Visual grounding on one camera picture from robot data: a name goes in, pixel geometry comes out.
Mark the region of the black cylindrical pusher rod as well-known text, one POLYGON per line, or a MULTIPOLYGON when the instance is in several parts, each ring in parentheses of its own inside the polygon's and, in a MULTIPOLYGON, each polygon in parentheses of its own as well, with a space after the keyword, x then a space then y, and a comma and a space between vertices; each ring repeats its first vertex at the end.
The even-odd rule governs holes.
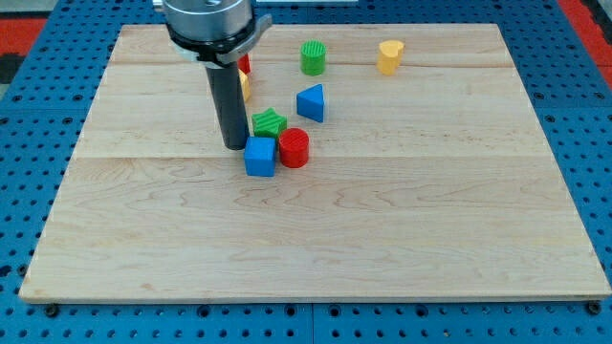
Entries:
POLYGON ((206 63, 205 67, 223 143, 230 150, 243 150, 249 126, 237 63, 224 67, 206 63))

